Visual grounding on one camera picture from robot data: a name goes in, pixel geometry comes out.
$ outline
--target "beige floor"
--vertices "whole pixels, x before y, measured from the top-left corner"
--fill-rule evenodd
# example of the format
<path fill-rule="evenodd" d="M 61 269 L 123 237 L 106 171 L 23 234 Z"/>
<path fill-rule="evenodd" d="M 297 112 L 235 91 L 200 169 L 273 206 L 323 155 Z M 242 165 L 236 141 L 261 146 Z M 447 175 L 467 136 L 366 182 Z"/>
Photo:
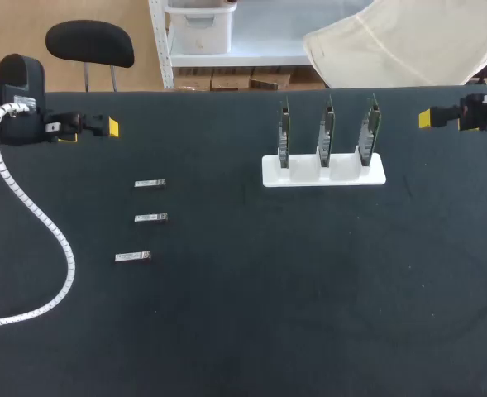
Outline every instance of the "beige floor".
<path fill-rule="evenodd" d="M 45 47 L 54 24 L 72 19 L 96 19 L 124 29 L 133 42 L 135 64 L 117 68 L 121 91 L 161 90 L 159 61 L 151 25 L 149 0 L 0 0 L 0 60 L 17 52 L 37 58 L 45 67 L 47 91 L 84 91 L 79 62 L 56 59 Z M 90 65 L 93 91 L 112 90 L 109 68 Z"/>

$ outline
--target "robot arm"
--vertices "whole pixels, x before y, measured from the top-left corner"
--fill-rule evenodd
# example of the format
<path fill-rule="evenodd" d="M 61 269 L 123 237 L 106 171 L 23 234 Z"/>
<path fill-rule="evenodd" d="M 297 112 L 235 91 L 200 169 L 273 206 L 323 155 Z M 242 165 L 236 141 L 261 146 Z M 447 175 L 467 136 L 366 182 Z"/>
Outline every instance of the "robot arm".
<path fill-rule="evenodd" d="M 458 120 L 460 131 L 487 130 L 487 95 L 472 93 L 449 108 L 432 107 L 419 115 L 419 127 L 444 127 L 451 120 Z"/>
<path fill-rule="evenodd" d="M 27 145 L 43 141 L 77 141 L 90 130 L 96 136 L 118 136 L 118 124 L 106 115 L 54 113 L 46 108 L 45 71 L 38 60 L 19 54 L 0 63 L 0 106 L 27 105 L 29 112 L 7 118 L 0 128 L 0 143 Z"/>

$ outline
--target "cardboard box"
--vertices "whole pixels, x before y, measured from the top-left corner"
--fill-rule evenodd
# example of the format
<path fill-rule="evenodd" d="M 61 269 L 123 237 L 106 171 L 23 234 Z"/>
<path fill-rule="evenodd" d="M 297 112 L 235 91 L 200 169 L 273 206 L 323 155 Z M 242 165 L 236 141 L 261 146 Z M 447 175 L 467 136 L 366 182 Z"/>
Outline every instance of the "cardboard box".
<path fill-rule="evenodd" d="M 174 88 L 178 91 L 210 91 L 212 68 L 179 68 L 174 72 Z"/>
<path fill-rule="evenodd" d="M 285 89 L 289 86 L 292 66 L 264 66 L 254 69 L 251 77 L 251 87 L 257 89 Z"/>
<path fill-rule="evenodd" d="M 251 88 L 251 67 L 216 68 L 213 71 L 212 91 L 237 91 Z"/>
<path fill-rule="evenodd" d="M 296 68 L 291 77 L 291 83 L 286 91 L 307 91 L 311 89 L 325 89 L 326 85 L 312 66 Z"/>

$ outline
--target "chair backrest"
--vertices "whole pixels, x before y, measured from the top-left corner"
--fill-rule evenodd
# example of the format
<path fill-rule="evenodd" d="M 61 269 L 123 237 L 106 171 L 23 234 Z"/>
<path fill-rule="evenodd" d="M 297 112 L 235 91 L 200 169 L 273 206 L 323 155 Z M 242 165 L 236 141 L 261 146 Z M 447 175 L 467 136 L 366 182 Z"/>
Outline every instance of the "chair backrest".
<path fill-rule="evenodd" d="M 120 27 L 101 21 L 66 21 L 46 33 L 48 51 L 62 60 L 85 63 L 85 89 L 88 91 L 87 63 L 111 66 L 112 84 L 117 91 L 114 66 L 131 68 L 135 53 L 129 35 Z"/>

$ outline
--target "metal bracket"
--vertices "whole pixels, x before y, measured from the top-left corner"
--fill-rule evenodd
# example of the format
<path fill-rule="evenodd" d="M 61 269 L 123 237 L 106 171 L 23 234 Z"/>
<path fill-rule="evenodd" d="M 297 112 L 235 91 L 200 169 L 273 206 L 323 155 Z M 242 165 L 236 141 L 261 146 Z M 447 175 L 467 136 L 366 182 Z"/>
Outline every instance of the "metal bracket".
<path fill-rule="evenodd" d="M 368 113 L 360 125 L 358 144 L 360 162 L 364 167 L 370 166 L 381 123 L 381 112 L 377 100 L 375 99 L 375 95 L 369 102 L 370 110 L 368 110 Z"/>
<path fill-rule="evenodd" d="M 332 97 L 330 95 L 324 109 L 318 132 L 318 156 L 320 166 L 329 167 L 329 156 L 332 153 L 333 130 L 335 129 L 335 112 L 333 111 Z"/>
<path fill-rule="evenodd" d="M 278 157 L 281 168 L 289 168 L 289 103 L 281 104 L 278 123 Z"/>

